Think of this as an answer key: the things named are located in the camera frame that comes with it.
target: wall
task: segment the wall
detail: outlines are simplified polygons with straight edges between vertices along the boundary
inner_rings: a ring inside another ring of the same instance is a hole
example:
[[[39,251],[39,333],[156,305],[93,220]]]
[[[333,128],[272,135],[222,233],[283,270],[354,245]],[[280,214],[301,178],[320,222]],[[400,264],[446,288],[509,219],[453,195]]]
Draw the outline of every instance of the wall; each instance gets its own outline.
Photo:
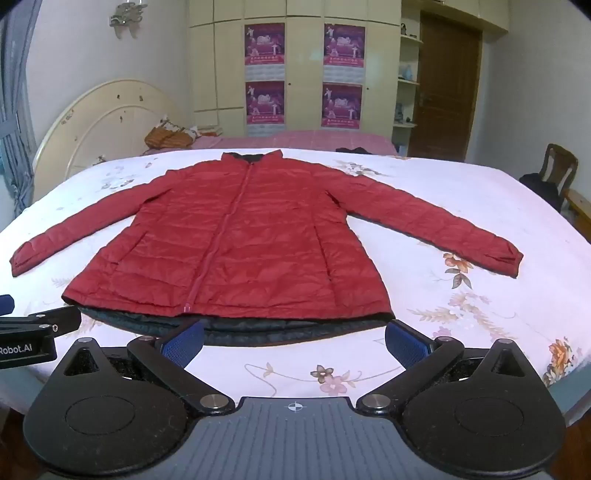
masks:
[[[478,144],[483,133],[486,97],[488,94],[489,77],[491,75],[491,45],[496,41],[492,35],[487,32],[482,33],[482,51],[480,52],[480,75],[478,80],[478,95],[474,108],[474,119],[472,120],[472,130],[470,131],[470,140],[466,150],[466,163],[476,163]]]
[[[187,0],[148,0],[136,38],[108,20],[123,0],[43,0],[27,61],[35,139],[90,88],[134,78],[160,88],[190,115]]]
[[[567,0],[512,0],[511,31],[490,46],[475,161],[519,176],[548,143],[579,158],[573,187],[591,199],[591,21]]]

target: red puffer jacket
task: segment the red puffer jacket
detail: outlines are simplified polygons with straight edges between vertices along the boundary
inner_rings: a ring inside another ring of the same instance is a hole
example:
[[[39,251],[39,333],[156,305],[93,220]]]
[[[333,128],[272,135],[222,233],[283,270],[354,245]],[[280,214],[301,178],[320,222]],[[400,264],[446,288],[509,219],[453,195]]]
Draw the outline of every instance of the red puffer jacket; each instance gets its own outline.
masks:
[[[114,193],[24,243],[12,274],[136,214],[72,280],[65,301],[161,316],[390,313],[348,213],[517,276],[522,254],[507,240],[409,193],[281,151],[257,162],[224,154]]]

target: jacket collar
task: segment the jacket collar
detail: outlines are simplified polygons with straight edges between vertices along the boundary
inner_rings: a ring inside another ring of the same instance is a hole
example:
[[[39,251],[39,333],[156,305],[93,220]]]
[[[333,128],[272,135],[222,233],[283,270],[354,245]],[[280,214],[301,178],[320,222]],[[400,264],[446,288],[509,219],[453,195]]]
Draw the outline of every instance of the jacket collar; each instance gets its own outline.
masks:
[[[269,158],[275,158],[275,159],[282,159],[283,158],[283,152],[281,150],[274,150],[272,152],[269,153],[265,153],[265,154],[240,154],[240,153],[236,153],[236,152],[224,152],[222,153],[222,161],[228,161],[228,160],[244,160],[247,161],[248,163],[256,163],[259,162],[261,160],[267,160]]]

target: pink bedsheet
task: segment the pink bedsheet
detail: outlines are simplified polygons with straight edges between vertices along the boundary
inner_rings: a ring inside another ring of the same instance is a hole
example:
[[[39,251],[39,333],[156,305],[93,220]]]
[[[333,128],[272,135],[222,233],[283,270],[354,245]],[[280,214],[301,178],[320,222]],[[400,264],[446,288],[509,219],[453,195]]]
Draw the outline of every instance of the pink bedsheet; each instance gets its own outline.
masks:
[[[299,148],[302,150],[320,150],[334,152],[337,148],[351,150],[362,147],[374,155],[397,155],[396,148],[387,138],[374,134],[358,132],[304,130],[281,132],[271,137],[200,137],[191,146],[193,150],[220,148]],[[177,148],[163,148],[162,150],[148,150],[145,155],[179,150]]]

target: cream headboard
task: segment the cream headboard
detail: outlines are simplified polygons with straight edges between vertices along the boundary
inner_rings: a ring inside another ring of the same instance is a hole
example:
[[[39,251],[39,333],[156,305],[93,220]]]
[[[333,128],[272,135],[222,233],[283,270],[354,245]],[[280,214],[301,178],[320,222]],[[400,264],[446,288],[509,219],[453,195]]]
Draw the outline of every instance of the cream headboard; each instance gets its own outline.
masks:
[[[185,125],[173,101],[139,80],[114,80],[86,92],[58,117],[37,150],[33,201],[100,161],[141,155],[145,136],[164,115]]]

